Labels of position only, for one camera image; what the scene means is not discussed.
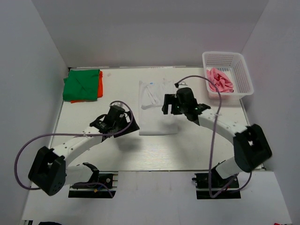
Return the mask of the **white t shirt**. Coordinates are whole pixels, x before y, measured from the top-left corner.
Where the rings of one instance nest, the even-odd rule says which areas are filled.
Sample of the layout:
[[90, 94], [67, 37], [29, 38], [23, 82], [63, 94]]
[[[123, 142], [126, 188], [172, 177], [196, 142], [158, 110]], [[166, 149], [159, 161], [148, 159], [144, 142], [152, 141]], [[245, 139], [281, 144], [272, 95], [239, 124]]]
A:
[[163, 114], [165, 94], [173, 94], [173, 81], [139, 82], [138, 113], [139, 135], [156, 136], [178, 133], [179, 127], [172, 114]]

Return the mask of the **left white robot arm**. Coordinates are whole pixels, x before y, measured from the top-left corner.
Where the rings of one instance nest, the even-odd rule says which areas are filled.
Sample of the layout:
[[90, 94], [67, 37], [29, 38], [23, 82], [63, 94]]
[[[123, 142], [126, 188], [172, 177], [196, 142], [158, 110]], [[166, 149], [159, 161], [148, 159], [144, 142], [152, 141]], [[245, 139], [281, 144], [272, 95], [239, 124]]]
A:
[[75, 188], [105, 188], [96, 166], [88, 162], [71, 166], [71, 162], [110, 137], [117, 138], [137, 130], [139, 127], [130, 111], [115, 118], [103, 114], [91, 122], [80, 136], [74, 136], [51, 149], [40, 148], [28, 177], [49, 196], [68, 184]]

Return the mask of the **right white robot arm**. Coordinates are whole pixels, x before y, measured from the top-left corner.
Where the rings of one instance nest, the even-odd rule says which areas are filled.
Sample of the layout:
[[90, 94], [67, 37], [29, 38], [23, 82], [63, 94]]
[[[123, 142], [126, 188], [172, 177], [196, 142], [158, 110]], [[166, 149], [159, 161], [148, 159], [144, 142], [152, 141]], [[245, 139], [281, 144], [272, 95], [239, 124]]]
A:
[[211, 183], [221, 188], [240, 172], [251, 172], [271, 158], [272, 151], [262, 128], [253, 124], [240, 125], [236, 122], [216, 118], [215, 112], [206, 104], [198, 104], [193, 94], [166, 94], [162, 107], [163, 114], [185, 115], [186, 118], [205, 128], [215, 131], [233, 145], [234, 156], [218, 163], [211, 170], [211, 177], [196, 178], [198, 187]]

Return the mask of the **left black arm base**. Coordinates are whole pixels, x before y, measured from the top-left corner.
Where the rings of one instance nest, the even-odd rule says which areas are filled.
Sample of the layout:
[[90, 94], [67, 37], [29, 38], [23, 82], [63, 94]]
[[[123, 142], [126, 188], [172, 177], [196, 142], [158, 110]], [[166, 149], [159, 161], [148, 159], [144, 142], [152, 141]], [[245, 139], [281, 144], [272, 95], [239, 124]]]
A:
[[71, 185], [68, 198], [110, 199], [117, 191], [118, 172], [100, 172], [87, 185]]

